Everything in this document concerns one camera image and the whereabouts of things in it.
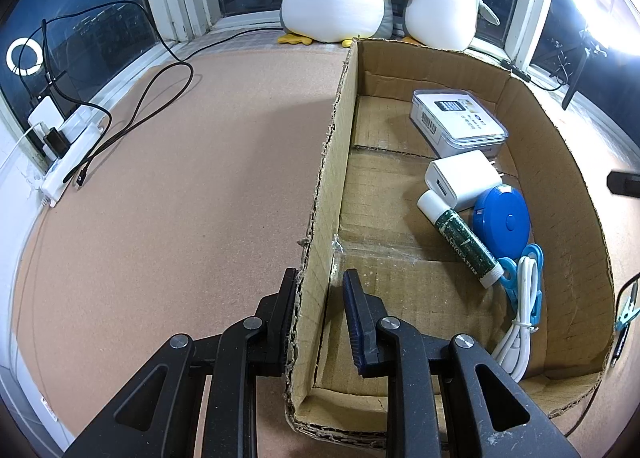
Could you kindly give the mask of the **cardboard box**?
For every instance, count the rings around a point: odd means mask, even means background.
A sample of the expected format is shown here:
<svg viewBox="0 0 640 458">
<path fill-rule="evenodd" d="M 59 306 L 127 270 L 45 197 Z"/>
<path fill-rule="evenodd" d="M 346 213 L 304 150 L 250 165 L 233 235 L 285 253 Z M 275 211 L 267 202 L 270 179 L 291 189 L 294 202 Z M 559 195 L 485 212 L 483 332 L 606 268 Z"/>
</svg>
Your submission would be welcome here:
<svg viewBox="0 0 640 458">
<path fill-rule="evenodd" d="M 515 256 L 469 212 L 425 207 L 434 144 L 420 97 L 479 104 L 508 137 L 497 166 L 524 196 L 529 311 Z M 463 54 L 363 40 L 323 146 L 296 290 L 288 418 L 314 438 L 393 457 L 564 457 L 553 419 L 593 392 L 613 346 L 602 214 L 558 102 Z"/>
</svg>

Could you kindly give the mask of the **green white lip balm tube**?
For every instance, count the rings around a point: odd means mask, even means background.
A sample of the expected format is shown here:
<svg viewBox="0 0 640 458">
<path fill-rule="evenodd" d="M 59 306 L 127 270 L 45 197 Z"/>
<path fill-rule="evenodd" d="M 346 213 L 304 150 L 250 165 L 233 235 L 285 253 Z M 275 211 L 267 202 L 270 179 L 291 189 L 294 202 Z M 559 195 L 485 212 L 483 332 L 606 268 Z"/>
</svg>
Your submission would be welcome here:
<svg viewBox="0 0 640 458">
<path fill-rule="evenodd" d="M 503 276 L 502 266 L 456 210 L 431 189 L 416 204 L 485 289 L 498 282 Z"/>
</svg>

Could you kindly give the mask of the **blue round tape measure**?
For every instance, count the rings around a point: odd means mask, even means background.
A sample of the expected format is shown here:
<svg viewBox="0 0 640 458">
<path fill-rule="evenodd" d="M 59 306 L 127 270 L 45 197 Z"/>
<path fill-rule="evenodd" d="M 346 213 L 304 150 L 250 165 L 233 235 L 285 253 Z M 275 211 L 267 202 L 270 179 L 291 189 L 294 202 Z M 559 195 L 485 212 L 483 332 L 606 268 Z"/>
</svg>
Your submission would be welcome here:
<svg viewBox="0 0 640 458">
<path fill-rule="evenodd" d="M 483 192 L 474 204 L 472 231 L 496 259 L 518 259 L 530 233 L 528 207 L 521 192 L 507 184 Z"/>
</svg>

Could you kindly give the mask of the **white USB charger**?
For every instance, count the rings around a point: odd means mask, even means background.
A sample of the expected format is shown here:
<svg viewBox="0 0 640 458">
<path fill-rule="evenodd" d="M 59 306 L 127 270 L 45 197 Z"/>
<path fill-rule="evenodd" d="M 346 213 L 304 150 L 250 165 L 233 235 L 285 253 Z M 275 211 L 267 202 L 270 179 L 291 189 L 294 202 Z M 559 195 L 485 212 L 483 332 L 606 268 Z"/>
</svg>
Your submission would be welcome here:
<svg viewBox="0 0 640 458">
<path fill-rule="evenodd" d="M 472 208 L 483 192 L 502 184 L 499 172 L 480 150 L 433 160 L 424 180 L 457 211 Z"/>
</svg>

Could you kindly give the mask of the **clear plastic case with device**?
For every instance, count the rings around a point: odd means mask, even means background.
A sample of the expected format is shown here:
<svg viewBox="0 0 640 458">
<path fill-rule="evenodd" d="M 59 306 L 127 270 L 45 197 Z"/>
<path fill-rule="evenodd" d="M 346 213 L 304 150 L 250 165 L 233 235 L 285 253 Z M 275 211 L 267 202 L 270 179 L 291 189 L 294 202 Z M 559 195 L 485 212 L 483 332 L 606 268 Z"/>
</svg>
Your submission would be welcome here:
<svg viewBox="0 0 640 458">
<path fill-rule="evenodd" d="M 480 150 L 498 156 L 506 128 L 471 93 L 461 90 L 415 90 L 410 120 L 439 158 Z"/>
</svg>

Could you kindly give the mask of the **black pen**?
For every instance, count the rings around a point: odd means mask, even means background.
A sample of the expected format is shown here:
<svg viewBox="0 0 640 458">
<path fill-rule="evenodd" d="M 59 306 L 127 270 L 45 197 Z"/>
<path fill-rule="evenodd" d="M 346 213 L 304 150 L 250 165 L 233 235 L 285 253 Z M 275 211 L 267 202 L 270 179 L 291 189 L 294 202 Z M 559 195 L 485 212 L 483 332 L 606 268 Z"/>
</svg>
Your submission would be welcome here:
<svg viewBox="0 0 640 458">
<path fill-rule="evenodd" d="M 632 321 L 639 315 L 639 276 L 636 276 L 628 284 L 623 286 L 620 290 L 620 295 L 625 297 L 625 302 L 620 308 L 620 304 L 617 299 L 616 303 L 616 323 L 615 331 L 617 334 L 614 351 L 611 357 L 611 366 L 614 367 L 620 360 L 620 356 L 623 354 L 624 346 L 628 338 L 630 325 Z"/>
</svg>

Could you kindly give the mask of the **black tripod leg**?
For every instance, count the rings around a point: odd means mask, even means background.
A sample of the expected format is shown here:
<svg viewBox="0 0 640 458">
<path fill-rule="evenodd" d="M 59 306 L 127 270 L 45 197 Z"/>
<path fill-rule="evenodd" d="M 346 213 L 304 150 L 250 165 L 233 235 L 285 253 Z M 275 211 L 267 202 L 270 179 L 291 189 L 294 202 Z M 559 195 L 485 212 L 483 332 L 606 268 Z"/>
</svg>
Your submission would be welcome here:
<svg viewBox="0 0 640 458">
<path fill-rule="evenodd" d="M 582 54 L 580 55 L 577 68 L 575 69 L 574 74 L 570 77 L 570 83 L 568 84 L 567 91 L 561 103 L 561 107 L 563 110 L 567 110 L 568 106 L 570 106 L 570 102 L 577 92 L 579 80 L 582 77 L 585 66 L 587 65 L 587 62 L 591 57 L 591 53 L 592 48 L 590 48 L 590 46 L 584 46 L 582 48 Z"/>
</svg>

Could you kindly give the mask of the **white power strip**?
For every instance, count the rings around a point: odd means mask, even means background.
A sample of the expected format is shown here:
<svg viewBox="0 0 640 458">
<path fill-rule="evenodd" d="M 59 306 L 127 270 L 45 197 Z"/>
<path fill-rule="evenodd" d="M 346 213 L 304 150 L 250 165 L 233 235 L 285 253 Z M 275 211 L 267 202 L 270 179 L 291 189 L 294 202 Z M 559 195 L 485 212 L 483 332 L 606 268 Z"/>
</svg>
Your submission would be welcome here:
<svg viewBox="0 0 640 458">
<path fill-rule="evenodd" d="M 68 185 L 68 182 L 63 182 L 64 178 L 98 142 L 107 119 L 103 111 L 82 106 L 62 124 L 61 133 L 70 142 L 70 148 L 52 163 L 40 185 L 41 193 L 50 207 L 60 201 Z"/>
</svg>

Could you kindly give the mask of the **white wall charger plug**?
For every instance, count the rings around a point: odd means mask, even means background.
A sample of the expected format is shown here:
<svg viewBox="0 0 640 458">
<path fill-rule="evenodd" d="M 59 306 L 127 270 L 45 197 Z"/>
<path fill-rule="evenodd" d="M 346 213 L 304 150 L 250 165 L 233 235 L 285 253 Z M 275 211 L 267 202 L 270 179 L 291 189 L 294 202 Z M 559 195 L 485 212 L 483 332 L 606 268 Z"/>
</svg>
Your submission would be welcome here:
<svg viewBox="0 0 640 458">
<path fill-rule="evenodd" d="M 28 116 L 27 122 L 35 132 L 36 137 L 44 140 L 44 137 L 49 133 L 50 129 L 61 129 L 64 123 L 64 117 L 54 100 L 52 100 L 50 96 L 46 96 L 35 106 L 32 113 Z"/>
</svg>

